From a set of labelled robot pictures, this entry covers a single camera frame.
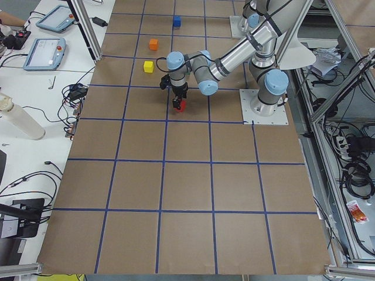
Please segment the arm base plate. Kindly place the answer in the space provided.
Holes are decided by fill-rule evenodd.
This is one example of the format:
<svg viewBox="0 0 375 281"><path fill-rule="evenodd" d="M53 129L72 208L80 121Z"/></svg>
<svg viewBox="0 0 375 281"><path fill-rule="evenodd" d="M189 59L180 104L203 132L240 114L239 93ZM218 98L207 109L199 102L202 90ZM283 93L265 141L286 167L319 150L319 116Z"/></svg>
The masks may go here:
<svg viewBox="0 0 375 281"><path fill-rule="evenodd" d="M231 37L233 39L239 39L246 35L248 24L247 19L243 16L230 16L230 29L231 29Z"/></svg>
<svg viewBox="0 0 375 281"><path fill-rule="evenodd" d="M246 125L288 125L284 100L274 105L262 104L257 89L240 89L243 123Z"/></svg>

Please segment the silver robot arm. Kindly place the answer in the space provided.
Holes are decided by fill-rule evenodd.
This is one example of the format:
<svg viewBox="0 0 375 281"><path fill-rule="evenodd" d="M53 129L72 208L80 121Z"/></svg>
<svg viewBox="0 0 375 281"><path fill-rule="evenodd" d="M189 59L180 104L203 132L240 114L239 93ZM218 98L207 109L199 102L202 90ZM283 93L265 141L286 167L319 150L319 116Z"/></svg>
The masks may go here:
<svg viewBox="0 0 375 281"><path fill-rule="evenodd" d="M300 6L300 1L246 1L238 24L244 37L225 54L212 59L207 50L169 53L168 69L159 86L172 89L174 109L179 112L185 109L188 73L194 75L200 92L210 96L218 90L222 79L248 61L249 70L260 87L253 103L254 112L261 115L268 109L274 110L289 84L286 73L276 67L275 44L294 23Z"/></svg>
<svg viewBox="0 0 375 281"><path fill-rule="evenodd" d="M260 15L257 13L257 1L245 0L243 12L237 24L240 37L253 32L260 24Z"/></svg>

